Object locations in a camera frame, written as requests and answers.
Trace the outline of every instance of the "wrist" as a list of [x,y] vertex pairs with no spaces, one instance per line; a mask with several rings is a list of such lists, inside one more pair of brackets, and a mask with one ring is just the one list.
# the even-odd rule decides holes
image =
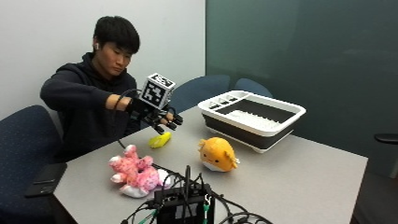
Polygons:
[[108,99],[107,99],[107,102],[106,102],[106,108],[107,109],[116,109],[116,110],[122,110],[122,111],[126,111],[126,108],[132,100],[131,97],[124,97],[122,100],[120,100],[120,95],[118,94],[111,94]]

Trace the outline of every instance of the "gray wall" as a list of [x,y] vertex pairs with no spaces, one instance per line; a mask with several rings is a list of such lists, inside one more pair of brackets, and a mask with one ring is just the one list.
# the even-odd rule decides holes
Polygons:
[[0,119],[44,104],[44,81],[92,51],[95,24],[107,15],[128,18],[142,35],[142,49],[128,66],[139,86],[156,72],[179,85],[204,76],[203,0],[0,0]]
[[207,2],[207,75],[261,82],[308,114],[295,134],[371,158],[397,175],[398,1]]

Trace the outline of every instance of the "black hair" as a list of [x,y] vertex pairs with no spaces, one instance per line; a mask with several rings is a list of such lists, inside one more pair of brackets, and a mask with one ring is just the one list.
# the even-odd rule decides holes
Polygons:
[[134,24],[120,16],[102,17],[98,20],[94,37],[100,46],[107,42],[115,42],[122,49],[131,51],[132,54],[140,49],[140,36]]

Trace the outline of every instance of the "black hoodie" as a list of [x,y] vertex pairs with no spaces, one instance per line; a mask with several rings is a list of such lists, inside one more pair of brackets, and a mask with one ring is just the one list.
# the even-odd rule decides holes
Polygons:
[[64,129],[58,161],[80,157],[142,128],[140,121],[126,112],[106,109],[112,93],[122,95],[138,89],[136,79],[124,70],[111,81],[106,80],[92,65],[92,56],[87,53],[82,63],[62,66],[41,92],[48,107],[59,112]]

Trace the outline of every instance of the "plush chick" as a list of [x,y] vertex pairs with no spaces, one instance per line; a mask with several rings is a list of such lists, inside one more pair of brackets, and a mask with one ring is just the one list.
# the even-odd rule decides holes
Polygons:
[[226,139],[219,137],[202,139],[199,146],[200,159],[212,171],[228,172],[238,168],[236,152]]
[[152,148],[163,147],[171,138],[172,138],[172,133],[167,132],[167,133],[151,138],[148,145]]

